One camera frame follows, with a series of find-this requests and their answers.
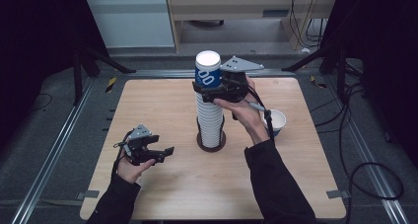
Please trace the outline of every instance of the wooden table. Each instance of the wooden table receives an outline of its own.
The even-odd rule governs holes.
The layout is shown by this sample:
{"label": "wooden table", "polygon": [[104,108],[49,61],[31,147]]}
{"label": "wooden table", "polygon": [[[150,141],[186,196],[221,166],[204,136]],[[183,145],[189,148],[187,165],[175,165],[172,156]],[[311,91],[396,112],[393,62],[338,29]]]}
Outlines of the wooden table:
{"label": "wooden table", "polygon": [[[199,220],[262,219],[254,199],[244,148],[251,140],[231,113],[224,111],[225,147],[208,153],[196,143],[196,101],[191,79],[130,80],[126,83],[98,160],[81,217],[88,219],[110,180],[117,155],[113,144],[139,123],[160,141],[149,149],[174,146],[165,163],[146,171],[132,219]],[[298,182],[317,218],[345,216],[341,198],[329,199],[337,189],[316,134],[299,83],[294,78],[254,78],[256,90],[270,109],[282,111],[287,124],[276,137],[284,163]]]}

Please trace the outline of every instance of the forearm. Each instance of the forearm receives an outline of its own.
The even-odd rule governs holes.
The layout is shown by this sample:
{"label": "forearm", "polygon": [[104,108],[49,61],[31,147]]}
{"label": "forearm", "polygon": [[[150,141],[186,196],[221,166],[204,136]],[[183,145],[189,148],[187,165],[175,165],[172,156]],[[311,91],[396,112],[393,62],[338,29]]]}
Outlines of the forearm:
{"label": "forearm", "polygon": [[274,144],[267,139],[244,152],[264,223],[315,223],[311,206]]}
{"label": "forearm", "polygon": [[129,223],[140,188],[115,175],[87,224]]}

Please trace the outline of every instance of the gray carpet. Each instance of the gray carpet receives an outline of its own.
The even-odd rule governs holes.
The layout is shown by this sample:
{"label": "gray carpet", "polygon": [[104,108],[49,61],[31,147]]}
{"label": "gray carpet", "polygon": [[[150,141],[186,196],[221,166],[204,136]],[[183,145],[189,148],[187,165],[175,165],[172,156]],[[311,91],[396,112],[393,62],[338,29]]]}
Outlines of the gray carpet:
{"label": "gray carpet", "polygon": [[[231,55],[223,55],[226,60]],[[283,68],[292,65],[300,56],[258,56],[240,55],[240,57],[262,63],[267,68]],[[193,69],[193,57],[138,57],[115,58],[132,69]],[[299,70],[293,77],[297,78],[310,110],[334,99],[332,82],[334,75],[323,76],[318,73],[320,61],[315,61],[307,68]],[[86,101],[71,135],[52,171],[52,174],[40,196],[40,200],[75,200],[79,191],[88,188],[90,178],[99,158],[112,117],[111,110],[116,109],[124,83],[135,77],[122,75],[113,68],[99,62],[101,75],[94,80],[92,92]],[[314,75],[318,83],[326,83],[327,88],[321,88],[311,82]],[[109,78],[117,76],[110,93],[105,92]],[[349,84],[357,79],[347,77]],[[84,83],[91,79],[84,76]],[[1,158],[0,167],[0,223],[10,223],[20,201],[25,197],[35,177],[40,170],[48,152],[57,138],[65,119],[72,110],[74,101],[74,85],[72,70],[64,70],[52,75],[44,81],[41,95],[36,99],[34,110],[29,113],[14,139],[9,144],[9,152]],[[411,164],[402,148],[384,140],[384,130],[379,124],[373,108],[367,98],[361,93],[352,97],[350,109],[351,121],[359,127],[370,150],[376,159],[395,170],[405,186],[405,194],[399,200],[410,223],[418,223],[418,173]],[[339,112],[337,103],[331,102],[312,112],[314,123],[328,120]],[[326,132],[338,129],[340,119],[317,128],[319,138],[330,164],[332,173],[340,189],[347,189],[348,180],[343,173],[339,158],[338,132]],[[348,133],[348,127],[343,129],[342,148],[345,162],[352,171],[362,160]],[[396,182],[389,179],[391,185]],[[373,191],[367,172],[356,175],[356,182],[362,187]],[[357,189],[353,189],[353,209],[351,223],[392,223],[381,200],[369,197]],[[84,223],[79,217],[79,206],[56,206],[39,203],[32,213],[29,223]],[[326,223],[343,223],[342,220],[321,220]]]}

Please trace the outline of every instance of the person's right hand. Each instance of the person's right hand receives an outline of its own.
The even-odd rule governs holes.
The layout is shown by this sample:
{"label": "person's right hand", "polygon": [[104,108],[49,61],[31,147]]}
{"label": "person's right hand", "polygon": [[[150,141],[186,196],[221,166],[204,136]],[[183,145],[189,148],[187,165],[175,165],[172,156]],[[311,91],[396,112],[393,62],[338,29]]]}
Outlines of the person's right hand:
{"label": "person's right hand", "polygon": [[[246,76],[246,80],[251,88],[255,90],[254,82],[248,76]],[[236,116],[251,137],[253,144],[269,139],[262,123],[260,112],[249,104],[249,102],[257,103],[257,100],[250,93],[245,96],[244,100],[238,103],[230,103],[222,99],[215,99],[213,102],[219,107],[231,111]]]}

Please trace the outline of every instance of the gray floor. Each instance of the gray floor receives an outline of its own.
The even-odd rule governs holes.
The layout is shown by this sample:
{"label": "gray floor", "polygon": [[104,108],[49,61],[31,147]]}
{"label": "gray floor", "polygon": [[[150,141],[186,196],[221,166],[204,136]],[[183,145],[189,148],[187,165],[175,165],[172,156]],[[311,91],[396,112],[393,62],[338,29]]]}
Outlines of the gray floor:
{"label": "gray floor", "polygon": [[[269,20],[265,23],[226,21],[224,26],[219,27],[186,23],[178,53],[139,54],[136,57],[115,55],[114,60],[129,68],[137,69],[139,72],[158,70],[156,72],[166,72],[170,75],[172,72],[170,70],[173,69],[184,70],[181,71],[182,73],[192,70],[194,68],[193,55],[203,49],[220,52],[223,60],[229,59],[231,55],[238,55],[256,63],[262,63],[267,70],[271,70],[269,76],[297,78],[310,110],[331,102],[312,112],[314,123],[326,121],[340,111],[338,101],[332,101],[335,99],[335,75],[321,75],[318,72],[321,59],[313,61],[294,74],[280,71],[281,68],[298,62],[307,54],[290,48],[280,21],[277,20]],[[310,50],[314,52],[315,47],[311,47]],[[352,62],[361,68],[361,62],[358,60],[352,60]],[[83,103],[80,115],[64,141],[57,138],[61,137],[61,129],[66,124],[71,111],[74,110],[72,70],[68,69],[51,75],[44,81],[33,111],[16,131],[9,144],[8,155],[0,160],[0,223],[11,223],[19,205],[23,203],[23,199],[36,181],[39,171],[44,171],[43,164],[49,152],[60,142],[62,142],[62,151],[56,153],[56,164],[53,164],[49,170],[50,174],[46,176],[47,181],[44,187],[40,187],[39,203],[28,217],[28,223],[84,223],[79,216],[80,203],[75,199],[75,195],[88,188],[107,129],[111,124],[109,118],[113,115],[112,110],[117,107],[123,85],[130,79],[150,77],[150,75],[122,75],[108,65],[101,62],[98,64],[102,70],[98,78],[84,76],[84,85],[91,84],[91,90],[85,92],[89,97]],[[116,83],[111,92],[106,93],[108,80],[113,76],[117,77]],[[315,76],[317,84],[311,81],[311,76]],[[350,85],[358,81],[351,76],[347,76],[347,80]],[[318,85],[320,83],[327,87],[320,87]],[[393,169],[405,186],[405,194],[395,203],[369,197],[354,188],[351,193],[350,223],[418,223],[416,168],[399,145],[387,143],[384,140],[384,129],[370,102],[362,97],[361,92],[352,97],[350,110],[352,117],[350,125],[344,126],[342,130],[341,146],[348,170],[352,171],[364,162],[362,154],[365,152],[361,150],[359,140],[364,141],[374,160]],[[340,118],[318,127],[317,131],[337,185],[341,190],[346,190],[349,183],[343,173],[339,157],[338,132],[332,132],[338,129],[339,122]],[[373,173],[373,170],[362,170],[356,175],[356,183],[375,191],[376,188],[371,182],[374,179],[370,178],[370,174]],[[385,176],[388,186],[397,192],[396,181],[390,175]],[[51,204],[57,200],[64,200],[64,203]],[[387,211],[392,205],[400,206],[406,221],[390,219],[393,215]],[[344,223],[345,220],[322,221]]]}

